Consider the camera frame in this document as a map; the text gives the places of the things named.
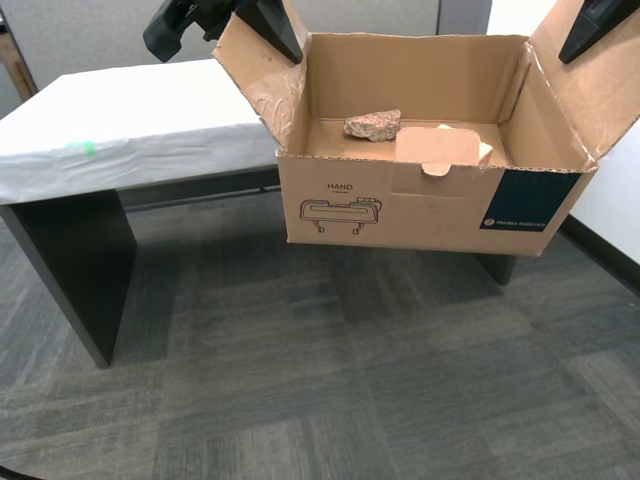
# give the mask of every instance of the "reddish rock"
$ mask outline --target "reddish rock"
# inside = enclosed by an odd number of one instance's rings
[[[351,117],[344,122],[344,132],[347,135],[366,138],[372,142],[393,140],[399,130],[400,110]]]

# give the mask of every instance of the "wall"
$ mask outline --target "wall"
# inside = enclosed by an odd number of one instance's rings
[[[44,88],[65,73],[157,62],[147,52],[142,32],[162,1],[0,0],[0,6],[36,84]],[[294,4],[312,31],[430,35],[438,18],[438,0],[294,0]],[[174,61],[209,58],[213,46],[193,26]]]
[[[494,0],[488,32],[530,35],[554,0]],[[640,263],[640,124],[602,161],[571,214]]]

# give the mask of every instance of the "white table covering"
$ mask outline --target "white table covering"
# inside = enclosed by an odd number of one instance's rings
[[[213,59],[65,75],[0,121],[0,204],[275,164]]]

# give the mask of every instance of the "open cardboard box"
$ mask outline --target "open cardboard box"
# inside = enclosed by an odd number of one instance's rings
[[[285,1],[300,65],[233,16],[214,55],[281,145],[289,241],[541,254],[640,114],[640,11],[563,65],[582,3],[559,0],[531,38],[415,38],[309,34]],[[403,127],[477,132],[489,164],[429,175],[394,141],[343,134],[391,109]]]

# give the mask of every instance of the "dark table leg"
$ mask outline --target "dark table leg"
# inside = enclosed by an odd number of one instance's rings
[[[516,257],[512,255],[488,255],[479,253],[476,255],[489,275],[491,275],[498,285],[508,285],[516,264]]]
[[[93,360],[108,367],[136,255],[115,190],[5,205],[1,211]]]

